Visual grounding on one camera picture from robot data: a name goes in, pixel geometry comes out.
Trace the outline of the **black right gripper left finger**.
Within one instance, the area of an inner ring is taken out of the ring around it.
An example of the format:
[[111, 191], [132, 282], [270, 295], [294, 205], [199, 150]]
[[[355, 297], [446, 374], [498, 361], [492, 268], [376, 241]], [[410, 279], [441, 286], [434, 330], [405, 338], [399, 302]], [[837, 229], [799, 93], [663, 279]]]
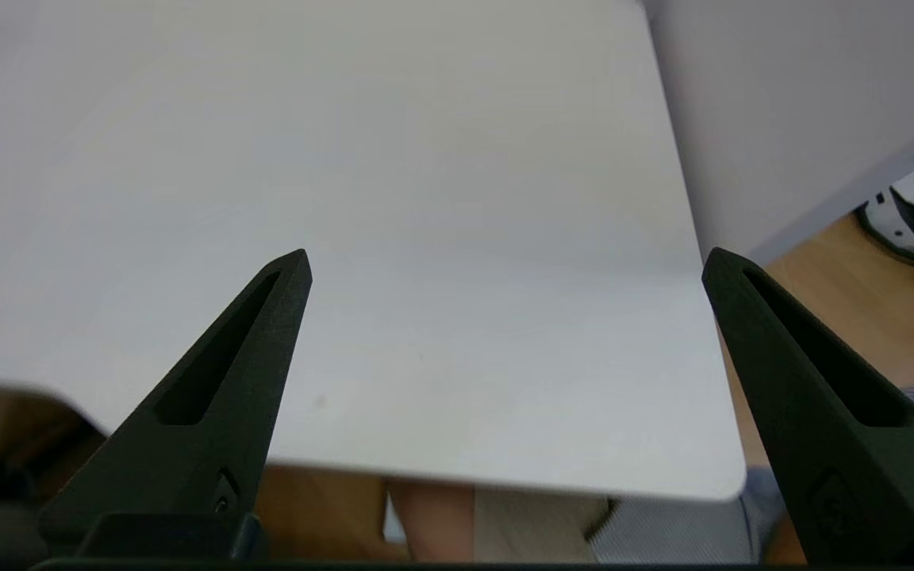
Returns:
[[257, 556], [254, 514], [312, 285], [268, 263], [40, 514], [52, 556]]

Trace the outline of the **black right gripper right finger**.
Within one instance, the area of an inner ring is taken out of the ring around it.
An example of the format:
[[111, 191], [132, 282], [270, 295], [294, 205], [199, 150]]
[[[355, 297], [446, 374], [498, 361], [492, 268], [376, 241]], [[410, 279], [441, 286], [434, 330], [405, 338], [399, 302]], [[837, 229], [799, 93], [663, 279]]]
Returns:
[[747, 258], [701, 280], [806, 559], [914, 566], [914, 402]]

